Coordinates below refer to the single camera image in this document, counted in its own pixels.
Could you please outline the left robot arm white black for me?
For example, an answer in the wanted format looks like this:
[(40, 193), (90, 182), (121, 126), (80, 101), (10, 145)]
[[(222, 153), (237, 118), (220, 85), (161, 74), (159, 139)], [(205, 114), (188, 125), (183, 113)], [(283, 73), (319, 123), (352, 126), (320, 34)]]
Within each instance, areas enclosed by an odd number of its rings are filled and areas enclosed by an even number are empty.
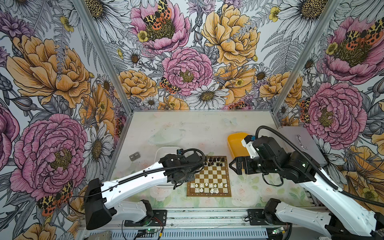
[(198, 149), (179, 149), (176, 154), (167, 154), (135, 174), (114, 181), (91, 180), (84, 195), (86, 229), (96, 230), (112, 220), (147, 225), (154, 217), (149, 201), (125, 200), (154, 186), (171, 184), (177, 188), (192, 182), (204, 168), (205, 161), (205, 154)]

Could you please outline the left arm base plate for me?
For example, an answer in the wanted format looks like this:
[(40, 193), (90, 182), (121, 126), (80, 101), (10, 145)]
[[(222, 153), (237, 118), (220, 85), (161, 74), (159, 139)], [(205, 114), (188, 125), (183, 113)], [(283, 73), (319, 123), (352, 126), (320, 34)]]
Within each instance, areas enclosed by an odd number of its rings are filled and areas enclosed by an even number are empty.
[(125, 227), (165, 227), (167, 222), (167, 210), (153, 210), (154, 216), (149, 218), (144, 218), (138, 223), (134, 223), (133, 221), (124, 221)]

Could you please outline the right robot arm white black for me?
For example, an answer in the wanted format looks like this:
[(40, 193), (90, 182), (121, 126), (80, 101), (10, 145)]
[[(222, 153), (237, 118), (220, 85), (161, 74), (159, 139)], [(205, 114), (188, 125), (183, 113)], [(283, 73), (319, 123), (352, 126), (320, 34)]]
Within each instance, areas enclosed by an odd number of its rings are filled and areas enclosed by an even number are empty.
[(293, 151), (286, 152), (273, 137), (236, 133), (228, 136), (233, 156), (229, 167), (237, 175), (278, 174), (310, 192), (327, 207), (316, 212), (291, 206), (271, 198), (259, 214), (249, 212), (249, 220), (264, 220), (269, 224), (296, 224), (332, 240), (382, 240), (384, 216), (369, 211), (357, 203), (357, 197), (342, 190), (308, 153), (288, 138), (277, 136)]

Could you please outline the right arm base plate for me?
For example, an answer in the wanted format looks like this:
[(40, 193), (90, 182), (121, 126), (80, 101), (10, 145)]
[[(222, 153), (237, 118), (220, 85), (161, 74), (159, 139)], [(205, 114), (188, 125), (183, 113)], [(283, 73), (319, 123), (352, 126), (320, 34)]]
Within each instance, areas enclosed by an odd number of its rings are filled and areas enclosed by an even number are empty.
[(244, 218), (251, 226), (289, 226), (282, 222), (276, 215), (276, 210), (248, 209)]

